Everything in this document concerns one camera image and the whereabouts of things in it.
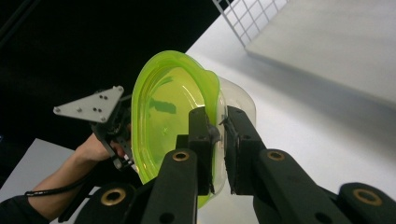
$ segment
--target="person's hand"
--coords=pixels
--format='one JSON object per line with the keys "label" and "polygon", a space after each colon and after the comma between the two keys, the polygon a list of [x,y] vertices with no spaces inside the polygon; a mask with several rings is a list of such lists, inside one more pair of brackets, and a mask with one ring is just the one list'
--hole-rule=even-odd
{"label": "person's hand", "polygon": [[[125,156],[125,152],[122,150],[120,144],[111,142],[110,145],[119,157],[123,158]],[[95,134],[91,134],[91,136],[76,149],[76,153],[83,161],[104,161],[110,157]]]}

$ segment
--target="white grid panel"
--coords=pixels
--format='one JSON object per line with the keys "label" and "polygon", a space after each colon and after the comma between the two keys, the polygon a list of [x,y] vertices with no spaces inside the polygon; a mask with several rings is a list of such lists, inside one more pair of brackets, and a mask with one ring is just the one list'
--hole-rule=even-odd
{"label": "white grid panel", "polygon": [[245,47],[289,0],[213,0]]}

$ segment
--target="white table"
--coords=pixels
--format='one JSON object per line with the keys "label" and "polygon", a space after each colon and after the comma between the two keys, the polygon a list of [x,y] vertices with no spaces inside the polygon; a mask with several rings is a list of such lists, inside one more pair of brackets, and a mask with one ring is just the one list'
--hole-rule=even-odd
{"label": "white table", "polygon": [[[245,89],[269,148],[287,151],[325,189],[362,182],[396,199],[396,111],[349,89],[248,57],[220,17],[187,52],[204,68]],[[36,140],[0,191],[24,193],[71,151]],[[223,192],[198,212],[199,223],[258,223],[252,198]]]}

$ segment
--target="transparent plastic container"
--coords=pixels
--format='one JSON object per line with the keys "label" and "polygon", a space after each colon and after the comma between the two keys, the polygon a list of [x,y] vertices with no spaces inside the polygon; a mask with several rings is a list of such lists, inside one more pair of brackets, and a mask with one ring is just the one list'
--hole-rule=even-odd
{"label": "transparent plastic container", "polygon": [[227,118],[227,105],[244,110],[255,123],[254,102],[239,86],[186,54],[169,50],[152,57],[137,78],[132,97],[132,152],[142,182],[157,176],[164,155],[175,149],[177,136],[189,133],[189,112],[204,106],[209,122],[219,129],[220,141],[213,150],[215,194],[199,196],[198,207],[218,194],[227,178],[220,125]]}

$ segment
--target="white surface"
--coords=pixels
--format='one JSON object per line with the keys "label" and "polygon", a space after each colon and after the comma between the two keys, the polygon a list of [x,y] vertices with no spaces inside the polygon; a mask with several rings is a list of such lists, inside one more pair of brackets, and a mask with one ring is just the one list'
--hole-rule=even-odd
{"label": "white surface", "polygon": [[[36,139],[0,189],[0,202],[32,190],[41,180],[55,172],[72,153],[73,150],[68,148]],[[77,214],[63,223],[73,223]]]}
{"label": "white surface", "polygon": [[295,0],[247,51],[396,108],[395,24],[393,0]]}
{"label": "white surface", "polygon": [[[262,141],[287,151],[318,185],[338,193],[342,184],[362,182],[396,199],[394,109],[249,57],[222,17],[187,53],[250,94]],[[199,223],[257,223],[251,202],[224,189],[199,210]]]}

